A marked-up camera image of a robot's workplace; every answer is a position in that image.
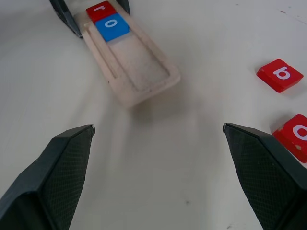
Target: red letter tile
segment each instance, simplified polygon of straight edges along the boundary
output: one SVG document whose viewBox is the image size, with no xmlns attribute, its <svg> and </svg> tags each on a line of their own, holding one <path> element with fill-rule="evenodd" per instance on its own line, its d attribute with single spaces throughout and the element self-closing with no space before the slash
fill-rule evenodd
<svg viewBox="0 0 307 230">
<path fill-rule="evenodd" d="M 93 23 L 117 13 L 114 7 L 108 1 L 103 1 L 95 6 L 86 9 L 88 16 Z"/>
<path fill-rule="evenodd" d="M 307 118 L 301 114 L 287 121 L 273 133 L 301 162 L 307 162 Z"/>
<path fill-rule="evenodd" d="M 280 59 L 261 67 L 257 76 L 277 92 L 285 91 L 303 78 L 300 72 Z"/>
</svg>

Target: blue letter tile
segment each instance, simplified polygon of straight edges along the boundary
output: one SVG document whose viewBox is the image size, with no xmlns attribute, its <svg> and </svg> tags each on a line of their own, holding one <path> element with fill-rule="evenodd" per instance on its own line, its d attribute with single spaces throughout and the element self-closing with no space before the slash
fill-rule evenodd
<svg viewBox="0 0 307 230">
<path fill-rule="evenodd" d="M 129 32 L 128 24 L 118 13 L 95 22 L 95 26 L 106 42 Z"/>
</svg>

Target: white table surface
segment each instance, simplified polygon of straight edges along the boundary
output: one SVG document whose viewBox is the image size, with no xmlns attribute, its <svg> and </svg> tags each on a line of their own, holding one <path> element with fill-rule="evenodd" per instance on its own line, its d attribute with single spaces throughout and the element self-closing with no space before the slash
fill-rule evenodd
<svg viewBox="0 0 307 230">
<path fill-rule="evenodd" d="M 98 1 L 67 1 L 72 12 Z M 278 94 L 256 70 L 307 75 L 306 0 L 130 0 L 182 81 L 125 110 L 47 0 L 0 2 L 0 196 L 51 138 L 95 124 L 72 230 L 260 230 L 224 122 L 271 132 L 307 115 L 307 78 Z"/>
</svg>

